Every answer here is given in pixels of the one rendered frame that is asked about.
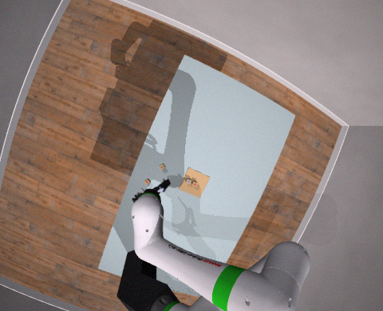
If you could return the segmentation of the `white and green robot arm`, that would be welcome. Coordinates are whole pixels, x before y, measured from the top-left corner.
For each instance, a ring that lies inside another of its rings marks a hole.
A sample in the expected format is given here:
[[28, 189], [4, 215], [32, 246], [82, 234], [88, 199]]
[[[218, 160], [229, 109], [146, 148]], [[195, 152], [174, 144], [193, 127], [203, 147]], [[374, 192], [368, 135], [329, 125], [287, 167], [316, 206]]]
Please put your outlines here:
[[247, 270], [193, 254], [164, 238], [160, 195], [140, 190], [132, 205], [136, 255], [202, 295], [186, 305], [165, 294], [155, 300], [150, 311], [296, 310], [310, 269], [310, 257], [303, 246], [280, 242]]

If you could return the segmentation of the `tan square mat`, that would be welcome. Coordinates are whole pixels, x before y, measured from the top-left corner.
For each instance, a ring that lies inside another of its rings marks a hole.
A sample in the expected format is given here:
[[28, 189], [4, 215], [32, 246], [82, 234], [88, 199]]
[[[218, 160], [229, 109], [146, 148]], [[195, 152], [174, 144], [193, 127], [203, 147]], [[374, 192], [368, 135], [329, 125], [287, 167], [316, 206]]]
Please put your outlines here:
[[[191, 183], [187, 184], [185, 181], [186, 179], [189, 178], [191, 179]], [[188, 168], [188, 171], [186, 175], [184, 176], [184, 179], [182, 183], [180, 184], [179, 189], [181, 191], [185, 191], [191, 195], [194, 195], [196, 197], [200, 197], [203, 193], [204, 188], [207, 185], [208, 180], [210, 179], [209, 176], [204, 175], [198, 171], [195, 171], [191, 168]], [[196, 187], [192, 186], [192, 182], [196, 181], [198, 184]]]

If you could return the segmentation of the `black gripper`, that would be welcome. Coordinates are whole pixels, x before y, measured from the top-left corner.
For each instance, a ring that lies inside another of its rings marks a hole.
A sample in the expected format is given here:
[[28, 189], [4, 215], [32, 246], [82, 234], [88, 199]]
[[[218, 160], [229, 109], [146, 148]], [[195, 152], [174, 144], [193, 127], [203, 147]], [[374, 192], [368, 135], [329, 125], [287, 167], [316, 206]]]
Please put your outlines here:
[[[169, 186], [170, 184], [171, 184], [171, 183], [170, 183], [169, 179], [167, 179], [167, 180], [164, 180], [164, 179], [163, 179], [163, 182], [162, 182], [159, 186], [154, 187], [153, 189], [147, 189], [147, 190], [156, 190], [156, 192], [159, 194], [161, 191], [162, 191], [162, 192], [165, 192], [165, 190], [168, 188], [168, 186]], [[157, 190], [157, 189], [158, 189], [158, 190]], [[133, 201], [133, 202], [137, 201], [139, 195], [140, 195], [140, 192], [138, 192], [137, 195], [134, 195], [135, 198], [133, 198], [132, 201]]]

